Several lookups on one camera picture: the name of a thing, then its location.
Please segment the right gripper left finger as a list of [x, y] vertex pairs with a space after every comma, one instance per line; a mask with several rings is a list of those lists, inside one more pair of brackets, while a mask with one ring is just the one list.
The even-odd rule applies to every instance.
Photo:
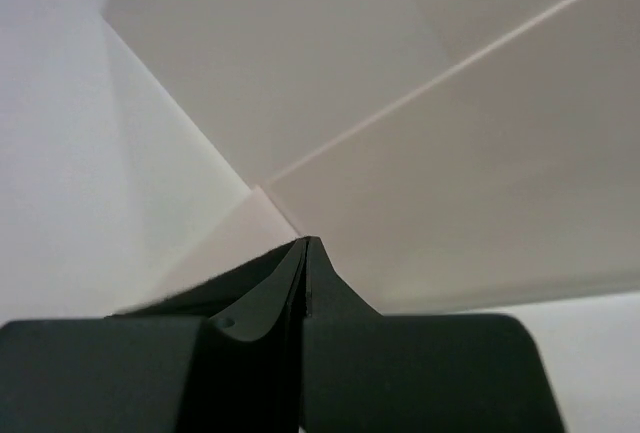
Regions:
[[5, 432], [294, 432], [306, 244], [220, 313], [13, 321]]

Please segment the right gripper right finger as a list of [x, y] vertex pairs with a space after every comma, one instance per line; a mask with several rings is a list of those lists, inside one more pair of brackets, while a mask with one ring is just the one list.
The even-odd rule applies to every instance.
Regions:
[[536, 342], [499, 313], [384, 315], [307, 241], [308, 432], [562, 432]]

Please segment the black tank top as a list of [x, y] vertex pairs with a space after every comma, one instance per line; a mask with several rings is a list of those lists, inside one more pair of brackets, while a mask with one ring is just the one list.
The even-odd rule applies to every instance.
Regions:
[[278, 246], [194, 287], [130, 311], [109, 315], [109, 318], [214, 316], [268, 278], [295, 243], [296, 240]]

